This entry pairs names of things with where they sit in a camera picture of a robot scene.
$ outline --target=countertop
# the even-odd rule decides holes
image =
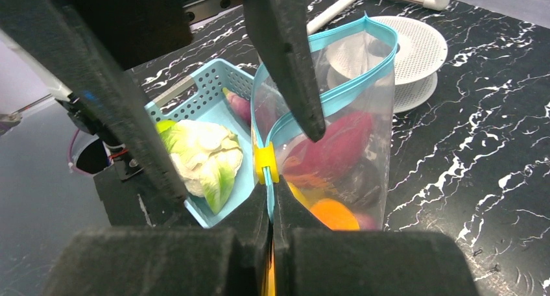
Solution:
[[[308,0],[308,18],[334,1]],[[364,12],[419,19],[449,46],[433,96],[394,118],[385,230],[456,239],[484,296],[547,295],[550,30],[456,1],[434,12],[389,0],[360,0],[328,27]],[[255,73],[242,8],[132,74],[154,98],[214,58]]]

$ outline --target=blue plastic basket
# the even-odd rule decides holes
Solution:
[[[193,119],[217,123],[231,130],[239,139],[244,154],[243,163],[237,172],[233,191],[222,210],[214,215],[206,200],[201,197],[188,195],[185,200],[185,207],[204,228],[210,228],[224,219],[244,202],[254,189],[250,128],[240,118],[235,117],[222,93],[222,88],[227,87],[237,95],[250,100],[253,81],[253,77],[229,62],[223,59],[215,59],[176,83],[145,106],[145,110],[154,123],[164,119],[173,121]],[[196,86],[197,92],[193,96],[169,113],[162,113],[161,107],[194,86]]]

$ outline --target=table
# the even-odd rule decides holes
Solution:
[[[307,0],[308,18],[334,1]],[[434,95],[394,118],[385,230],[456,239],[482,295],[547,295],[550,30],[456,1],[435,12],[389,0],[359,0],[328,27],[365,12],[419,19],[449,45]],[[242,8],[131,72],[154,98],[214,58],[255,73]]]

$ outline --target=basket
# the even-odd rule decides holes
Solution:
[[[243,163],[237,172],[229,199],[222,210],[215,215],[205,199],[191,194],[185,200],[185,207],[204,228],[210,228],[224,219],[244,202],[254,189],[250,127],[235,116],[222,93],[222,88],[227,87],[237,95],[250,100],[253,81],[252,76],[229,62],[223,59],[215,59],[176,83],[145,106],[145,110],[154,123],[165,119],[172,121],[192,119],[216,123],[225,126],[235,133],[239,139],[244,155]],[[170,112],[163,113],[161,111],[163,106],[188,90],[195,90],[196,93],[184,103],[170,110]]]

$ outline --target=red wire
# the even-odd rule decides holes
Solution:
[[[111,154],[109,156],[109,158],[113,159],[113,158],[117,158],[119,156],[121,156],[122,154],[125,154],[126,152],[128,152],[128,149],[124,149],[122,150],[121,152],[118,152],[118,153],[115,153],[115,154]]]

